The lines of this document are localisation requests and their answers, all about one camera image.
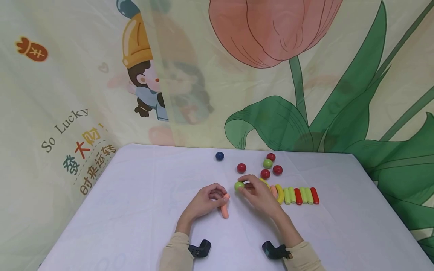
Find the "red ball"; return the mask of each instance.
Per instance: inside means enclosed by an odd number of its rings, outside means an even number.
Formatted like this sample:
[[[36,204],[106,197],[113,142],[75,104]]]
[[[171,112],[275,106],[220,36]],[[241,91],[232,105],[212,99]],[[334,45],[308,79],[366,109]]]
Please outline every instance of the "red ball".
[[[243,164],[243,163],[240,163],[240,164],[238,164],[238,166],[237,166],[237,170],[238,170],[239,173],[244,173],[244,172],[246,172],[246,169],[247,169],[247,167],[246,167],[246,165]]]
[[[274,155],[274,153],[269,153],[267,154],[267,159],[270,159],[271,161],[274,162],[274,160],[276,160],[276,156]]]
[[[270,178],[270,171],[269,170],[261,170],[261,178],[266,180],[268,178]]]
[[[280,175],[283,173],[283,168],[281,166],[274,166],[273,167],[273,173],[275,175]]]

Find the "orange toy sausage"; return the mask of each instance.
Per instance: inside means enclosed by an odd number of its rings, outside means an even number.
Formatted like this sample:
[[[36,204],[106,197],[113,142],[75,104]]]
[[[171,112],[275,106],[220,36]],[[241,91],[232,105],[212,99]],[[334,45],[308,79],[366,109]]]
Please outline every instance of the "orange toy sausage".
[[[225,194],[223,196],[223,198],[226,198],[227,202],[229,202],[230,195],[229,194]],[[229,213],[227,212],[227,203],[225,205],[221,206],[220,209],[221,209],[221,215],[223,216],[223,218],[224,219],[228,219],[229,218]]]
[[[277,199],[278,194],[277,194],[276,187],[275,186],[270,186],[270,190],[271,190],[271,193],[273,194],[273,196]]]

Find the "floral backdrop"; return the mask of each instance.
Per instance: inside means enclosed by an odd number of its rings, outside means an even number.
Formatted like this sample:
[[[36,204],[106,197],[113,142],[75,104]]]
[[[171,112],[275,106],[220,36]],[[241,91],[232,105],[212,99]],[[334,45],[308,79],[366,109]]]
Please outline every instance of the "floral backdrop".
[[[351,153],[434,261],[434,1],[6,1],[0,265],[128,143]]]

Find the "green ball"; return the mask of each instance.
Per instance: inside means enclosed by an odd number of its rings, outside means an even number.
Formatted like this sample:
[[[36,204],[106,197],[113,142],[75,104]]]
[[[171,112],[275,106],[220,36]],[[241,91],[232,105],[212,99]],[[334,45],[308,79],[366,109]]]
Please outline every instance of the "green ball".
[[[236,182],[235,185],[234,185],[235,191],[238,191],[239,187],[244,188],[244,183],[242,183],[242,182]]]
[[[265,168],[271,168],[271,167],[273,166],[273,161],[271,161],[270,159],[265,159],[265,160],[264,160],[264,163],[262,163],[262,165],[263,165]]]

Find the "red toy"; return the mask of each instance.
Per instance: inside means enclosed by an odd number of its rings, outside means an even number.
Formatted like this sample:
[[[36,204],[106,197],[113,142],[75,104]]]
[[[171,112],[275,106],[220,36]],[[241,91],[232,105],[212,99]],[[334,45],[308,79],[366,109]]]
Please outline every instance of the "red toy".
[[[312,192],[313,204],[319,204],[319,197],[316,189],[311,187],[310,192]]]
[[[273,167],[273,173],[276,175],[280,175],[283,173],[283,168],[279,165]]]
[[[276,156],[274,155],[274,153],[269,153],[267,154],[267,159],[270,159],[271,161],[274,162],[274,160],[276,160]]]
[[[246,172],[246,169],[247,169],[247,167],[243,163],[240,163],[237,166],[238,173],[244,173],[244,172]]]
[[[295,189],[294,189],[294,192],[296,193],[296,203],[297,203],[297,205],[302,205],[302,204],[303,204],[303,200],[302,200],[302,198],[301,198],[301,192],[300,192],[300,189],[295,188]]]
[[[266,169],[261,170],[261,178],[262,179],[266,180],[266,179],[270,178],[270,175],[271,175],[271,173],[269,170],[266,170]]]

